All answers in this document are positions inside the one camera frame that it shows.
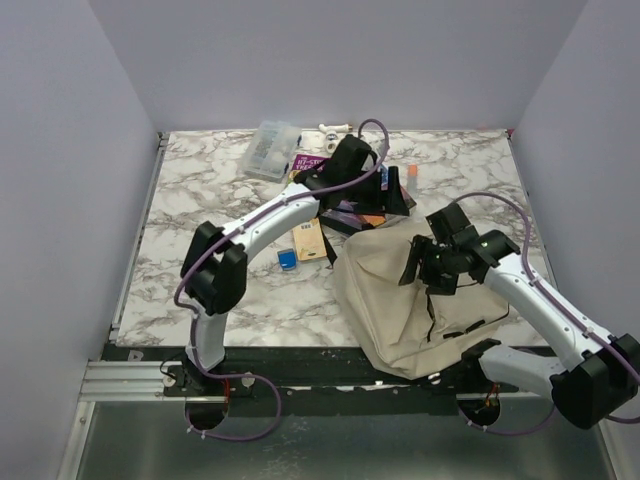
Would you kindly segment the orange rocket sharpener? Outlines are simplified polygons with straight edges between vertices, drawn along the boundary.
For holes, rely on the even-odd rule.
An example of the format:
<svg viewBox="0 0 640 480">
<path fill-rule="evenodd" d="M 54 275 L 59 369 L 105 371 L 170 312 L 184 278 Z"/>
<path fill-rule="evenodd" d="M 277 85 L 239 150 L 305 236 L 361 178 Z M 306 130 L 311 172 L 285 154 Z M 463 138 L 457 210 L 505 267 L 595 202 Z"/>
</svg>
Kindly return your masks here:
<svg viewBox="0 0 640 480">
<path fill-rule="evenodd" d="M 407 167 L 406 189 L 412 197 L 418 195 L 418 166 L 416 164 L 410 164 Z"/>
</svg>

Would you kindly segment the banana eraser card pack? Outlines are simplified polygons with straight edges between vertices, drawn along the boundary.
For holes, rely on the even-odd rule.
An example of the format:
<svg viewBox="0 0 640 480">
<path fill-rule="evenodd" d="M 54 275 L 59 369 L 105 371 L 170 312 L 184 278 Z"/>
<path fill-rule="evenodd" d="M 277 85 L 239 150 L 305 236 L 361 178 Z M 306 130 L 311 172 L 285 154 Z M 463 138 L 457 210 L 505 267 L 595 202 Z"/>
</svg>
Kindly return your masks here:
<svg viewBox="0 0 640 480">
<path fill-rule="evenodd" d="M 292 235 L 298 261 L 308 262 L 327 256 L 321 224 L 317 218 L 294 227 Z"/>
</svg>

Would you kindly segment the beige canvas student backpack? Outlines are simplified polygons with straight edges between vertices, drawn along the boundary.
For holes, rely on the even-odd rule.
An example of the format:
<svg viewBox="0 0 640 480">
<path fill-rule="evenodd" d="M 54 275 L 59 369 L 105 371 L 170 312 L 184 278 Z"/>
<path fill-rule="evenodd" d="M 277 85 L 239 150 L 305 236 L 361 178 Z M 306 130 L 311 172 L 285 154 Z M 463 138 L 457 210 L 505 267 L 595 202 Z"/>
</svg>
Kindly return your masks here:
<svg viewBox="0 0 640 480">
<path fill-rule="evenodd" d="M 416 235 L 426 223 L 403 222 L 348 238 L 333 265 L 334 294 L 371 365 L 408 380 L 441 372 L 491 338 L 510 308 L 468 275 L 452 296 L 428 292 L 419 280 L 400 285 Z"/>
</svg>

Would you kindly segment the blue pencil sharpener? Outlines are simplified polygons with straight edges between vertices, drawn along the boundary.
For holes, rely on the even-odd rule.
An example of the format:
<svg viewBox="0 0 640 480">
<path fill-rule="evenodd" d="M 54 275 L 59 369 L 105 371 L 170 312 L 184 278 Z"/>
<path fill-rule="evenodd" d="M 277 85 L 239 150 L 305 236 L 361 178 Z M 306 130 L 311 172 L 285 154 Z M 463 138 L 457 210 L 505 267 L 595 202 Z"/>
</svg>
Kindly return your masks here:
<svg viewBox="0 0 640 480">
<path fill-rule="evenodd" d="M 283 249 L 277 252 L 278 264 L 283 271 L 297 268 L 297 256 L 294 249 Z"/>
</svg>

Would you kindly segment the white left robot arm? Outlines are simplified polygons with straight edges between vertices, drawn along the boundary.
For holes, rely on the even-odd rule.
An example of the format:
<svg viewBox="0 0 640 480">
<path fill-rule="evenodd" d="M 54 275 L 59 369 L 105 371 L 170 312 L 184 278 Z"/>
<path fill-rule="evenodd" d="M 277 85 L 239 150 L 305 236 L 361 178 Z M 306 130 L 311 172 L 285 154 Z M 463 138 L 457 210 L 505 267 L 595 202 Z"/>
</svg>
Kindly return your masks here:
<svg viewBox="0 0 640 480">
<path fill-rule="evenodd" d="M 248 266 L 258 253 L 343 202 L 362 204 L 368 214 L 409 216 L 398 170 L 383 164 L 389 146 L 388 135 L 374 148 L 361 134 L 348 134 L 329 159 L 300 171 L 272 200 L 223 227 L 204 222 L 196 229 L 174 303 L 192 313 L 187 382 L 197 393 L 209 395 L 221 385 L 227 317 L 245 295 Z"/>
</svg>

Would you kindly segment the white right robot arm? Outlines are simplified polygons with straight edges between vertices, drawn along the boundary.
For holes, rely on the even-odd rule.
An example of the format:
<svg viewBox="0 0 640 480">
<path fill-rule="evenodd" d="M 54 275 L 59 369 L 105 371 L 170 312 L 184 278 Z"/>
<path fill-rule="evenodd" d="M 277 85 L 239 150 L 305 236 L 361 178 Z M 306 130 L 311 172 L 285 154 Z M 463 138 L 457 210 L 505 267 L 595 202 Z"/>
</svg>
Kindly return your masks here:
<svg viewBox="0 0 640 480">
<path fill-rule="evenodd" d="M 428 236 L 411 241 L 406 285 L 418 279 L 430 293 L 453 295 L 467 274 L 502 297 L 547 341 L 554 354 L 540 357 L 487 340 L 467 351 L 460 379 L 480 392 L 510 384 L 552 402 L 571 424 L 589 429 L 632 400 L 639 391 L 639 343 L 615 336 L 590 320 L 534 272 L 525 246 L 505 233 L 477 232 L 459 204 L 427 216 Z"/>
</svg>

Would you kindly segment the Jane Eyre book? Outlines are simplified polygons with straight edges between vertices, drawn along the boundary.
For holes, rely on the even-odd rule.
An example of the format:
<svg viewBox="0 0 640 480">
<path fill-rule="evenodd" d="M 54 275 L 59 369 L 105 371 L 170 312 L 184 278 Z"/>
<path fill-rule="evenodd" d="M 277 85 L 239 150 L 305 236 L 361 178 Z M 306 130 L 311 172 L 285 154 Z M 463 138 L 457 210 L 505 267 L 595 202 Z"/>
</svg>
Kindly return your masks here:
<svg viewBox="0 0 640 480">
<path fill-rule="evenodd" d="M 381 166 L 379 172 L 382 176 L 382 188 L 386 191 L 387 170 L 389 167 Z M 399 216 L 384 213 L 355 213 L 349 200 L 342 201 L 336 209 L 328 210 L 319 216 L 320 224 L 329 227 L 339 233 L 351 236 L 355 233 L 382 227 L 389 227 L 401 220 L 409 218 L 416 206 L 415 200 L 402 187 L 405 202 L 410 210 L 409 216 Z"/>
</svg>

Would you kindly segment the white pipe fitting toy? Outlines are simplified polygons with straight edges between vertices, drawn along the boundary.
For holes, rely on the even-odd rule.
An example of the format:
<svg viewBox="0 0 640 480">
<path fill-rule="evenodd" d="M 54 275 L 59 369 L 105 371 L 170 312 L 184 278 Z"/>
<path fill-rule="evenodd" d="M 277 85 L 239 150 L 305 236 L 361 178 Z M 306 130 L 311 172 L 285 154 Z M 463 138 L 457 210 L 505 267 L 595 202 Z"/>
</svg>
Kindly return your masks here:
<svg viewBox="0 0 640 480">
<path fill-rule="evenodd" d="M 340 141 L 341 134 L 348 134 L 353 131 L 351 124 L 326 125 L 319 124 L 318 130 L 324 135 L 324 149 L 327 153 L 332 154 Z"/>
</svg>

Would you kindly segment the purple treehouse book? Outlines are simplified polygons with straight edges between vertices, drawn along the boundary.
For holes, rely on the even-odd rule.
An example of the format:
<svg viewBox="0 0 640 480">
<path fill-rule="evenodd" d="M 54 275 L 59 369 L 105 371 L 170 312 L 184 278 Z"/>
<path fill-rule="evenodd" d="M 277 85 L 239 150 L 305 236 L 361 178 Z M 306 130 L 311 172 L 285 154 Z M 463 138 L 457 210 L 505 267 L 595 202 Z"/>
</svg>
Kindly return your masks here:
<svg viewBox="0 0 640 480">
<path fill-rule="evenodd" d="M 286 185 L 304 183 L 309 177 L 320 173 L 327 160 L 328 157 L 297 154 L 291 165 Z"/>
</svg>

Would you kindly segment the clear plastic organizer box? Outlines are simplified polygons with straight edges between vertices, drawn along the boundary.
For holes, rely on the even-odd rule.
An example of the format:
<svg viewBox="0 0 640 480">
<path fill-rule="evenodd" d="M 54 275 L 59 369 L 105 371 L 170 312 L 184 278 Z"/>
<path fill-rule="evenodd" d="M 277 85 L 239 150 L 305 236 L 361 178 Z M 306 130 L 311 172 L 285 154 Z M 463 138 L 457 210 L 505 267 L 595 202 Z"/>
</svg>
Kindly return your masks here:
<svg viewBox="0 0 640 480">
<path fill-rule="evenodd" d="M 280 182 L 301 141 L 302 129 L 287 122 L 263 121 L 242 156 L 245 174 Z"/>
</svg>

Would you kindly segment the aluminium rail frame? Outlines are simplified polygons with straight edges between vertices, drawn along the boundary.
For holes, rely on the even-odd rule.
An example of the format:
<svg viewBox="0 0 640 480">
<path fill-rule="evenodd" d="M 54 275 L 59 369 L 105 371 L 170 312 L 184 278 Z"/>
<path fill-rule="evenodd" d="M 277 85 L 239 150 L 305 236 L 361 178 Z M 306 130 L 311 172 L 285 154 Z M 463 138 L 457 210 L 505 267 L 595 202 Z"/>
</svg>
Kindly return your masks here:
<svg viewBox="0 0 640 480">
<path fill-rule="evenodd" d="M 153 402 L 180 401 L 185 393 L 175 397 L 165 394 L 166 376 L 160 371 L 160 361 L 89 362 L 81 383 L 79 400 L 83 402 Z"/>
</svg>

